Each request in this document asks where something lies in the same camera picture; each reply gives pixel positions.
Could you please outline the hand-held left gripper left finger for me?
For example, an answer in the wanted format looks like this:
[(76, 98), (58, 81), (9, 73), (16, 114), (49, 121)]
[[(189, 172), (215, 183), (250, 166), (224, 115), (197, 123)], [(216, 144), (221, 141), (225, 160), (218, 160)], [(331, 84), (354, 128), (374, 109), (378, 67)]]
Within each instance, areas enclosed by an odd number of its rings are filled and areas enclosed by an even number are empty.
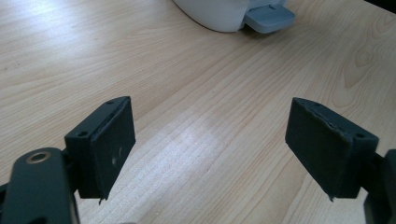
[(107, 200), (135, 144), (131, 97), (106, 101), (64, 141), (70, 160), (79, 168), (79, 196)]

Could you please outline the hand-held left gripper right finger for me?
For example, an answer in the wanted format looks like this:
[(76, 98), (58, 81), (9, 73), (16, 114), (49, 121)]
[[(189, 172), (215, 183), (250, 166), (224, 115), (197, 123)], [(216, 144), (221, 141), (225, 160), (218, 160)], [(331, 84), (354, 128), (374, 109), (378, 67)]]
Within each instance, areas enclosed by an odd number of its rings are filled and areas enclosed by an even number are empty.
[(334, 199), (358, 195), (358, 174), (374, 156), (378, 137), (325, 105), (295, 97), (285, 141), (323, 191)]

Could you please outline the white rice cooker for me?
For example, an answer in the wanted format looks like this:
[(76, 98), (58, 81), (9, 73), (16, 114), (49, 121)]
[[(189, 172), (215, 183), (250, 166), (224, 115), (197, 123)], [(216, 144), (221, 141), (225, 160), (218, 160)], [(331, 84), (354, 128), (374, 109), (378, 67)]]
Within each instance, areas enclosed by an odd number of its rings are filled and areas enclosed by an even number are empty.
[(173, 0), (190, 18), (204, 27), (223, 33), (245, 25), (269, 34), (292, 25), (295, 15), (285, 7), (287, 0)]

